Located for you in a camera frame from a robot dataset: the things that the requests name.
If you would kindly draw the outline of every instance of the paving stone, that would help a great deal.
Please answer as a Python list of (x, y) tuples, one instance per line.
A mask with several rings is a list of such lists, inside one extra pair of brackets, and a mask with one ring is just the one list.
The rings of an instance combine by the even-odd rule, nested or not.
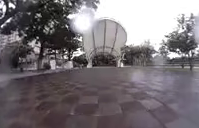
[(173, 122), (167, 123), (166, 127), (167, 128), (198, 128), (195, 124), (183, 118), (179, 118)]
[(116, 103), (117, 98), (114, 94), (104, 94), (99, 96), (99, 103)]
[(144, 99), (149, 99), (150, 96), (144, 92), (137, 92), (132, 94), (132, 96), (134, 97), (134, 99), (136, 100), (144, 100)]
[(136, 88), (127, 88), (125, 89), (128, 93), (137, 93), (139, 92), (139, 89)]
[(121, 107), (117, 103), (101, 103), (96, 116), (115, 115), (122, 113)]
[(145, 100), (140, 100), (139, 101), (145, 108), (149, 109), (149, 110), (153, 110), (156, 109), (160, 106), (162, 106), (162, 104), (154, 99), (145, 99)]
[(121, 108), (122, 108), (122, 112), (124, 112), (124, 113), (126, 113), (126, 112), (136, 112), (136, 111), (139, 111), (139, 110), (145, 110), (143, 105), (140, 102), (137, 102), (137, 101), (126, 102), (126, 103), (122, 103), (120, 105), (121, 105)]
[(122, 114), (99, 116), (97, 128), (125, 128)]
[(48, 110), (52, 109), (53, 107), (55, 107), (56, 105), (57, 104), (55, 102), (43, 101), (43, 102), (40, 102), (35, 107), (35, 110), (37, 110), (37, 111), (48, 111)]
[(118, 95), (117, 100), (118, 103), (125, 103), (134, 101), (134, 98), (131, 95)]
[(23, 122), (13, 122), (9, 124), (8, 128), (33, 128), (32, 124), (25, 124)]
[(153, 111), (156, 118), (158, 118), (162, 123), (166, 124), (178, 119), (178, 115), (170, 108), (166, 106), (161, 106)]
[(79, 95), (77, 94), (68, 94), (63, 97), (62, 102), (68, 104), (76, 104), (79, 101)]
[(150, 113), (145, 110), (129, 113), (125, 116), (125, 128), (163, 128)]
[(97, 118), (93, 116), (71, 116), (65, 128), (97, 128)]
[(79, 104), (97, 104), (98, 96), (82, 96), (80, 97)]
[(43, 117), (38, 127), (47, 128), (64, 128), (68, 115), (61, 113), (60, 111), (50, 111), (47, 115)]
[(97, 111), (97, 104), (79, 104), (74, 108), (74, 115), (95, 115)]

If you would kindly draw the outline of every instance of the tree trunk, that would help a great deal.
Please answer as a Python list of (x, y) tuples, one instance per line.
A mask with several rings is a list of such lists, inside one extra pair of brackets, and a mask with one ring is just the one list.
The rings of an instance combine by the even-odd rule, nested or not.
[(72, 52), (71, 50), (68, 50), (68, 61), (71, 61), (72, 58)]
[(39, 56), (38, 56), (38, 64), (37, 64), (38, 70), (42, 69), (42, 60), (43, 60), (43, 57), (44, 57), (43, 53), (44, 53), (44, 46), (43, 46), (43, 44), (41, 44), (40, 53), (39, 53)]
[(192, 69), (193, 69), (193, 60), (190, 57), (189, 57), (189, 66), (190, 66), (190, 71), (192, 71)]
[(57, 66), (57, 56), (56, 56), (56, 50), (55, 50), (55, 68)]

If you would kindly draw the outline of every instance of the walkway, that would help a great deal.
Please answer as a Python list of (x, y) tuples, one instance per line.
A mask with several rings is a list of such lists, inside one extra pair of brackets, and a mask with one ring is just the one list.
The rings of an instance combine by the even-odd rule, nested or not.
[(2, 82), (0, 128), (199, 128), (199, 70), (93, 68)]

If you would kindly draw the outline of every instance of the white fabric roof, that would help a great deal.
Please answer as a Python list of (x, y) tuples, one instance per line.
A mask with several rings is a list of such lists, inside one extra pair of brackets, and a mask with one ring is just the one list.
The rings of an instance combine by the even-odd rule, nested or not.
[(84, 51), (88, 59), (103, 53), (120, 57), (121, 47), (125, 45), (126, 41), (125, 29), (110, 19), (96, 21), (92, 29), (83, 34)]

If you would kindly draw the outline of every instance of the tiled pavement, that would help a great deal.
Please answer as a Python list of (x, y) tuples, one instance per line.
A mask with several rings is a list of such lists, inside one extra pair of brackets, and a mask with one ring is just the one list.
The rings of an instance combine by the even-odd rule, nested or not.
[(117, 69), (101, 70), (0, 83), (0, 128), (199, 128), (179, 111), (171, 92), (111, 77)]

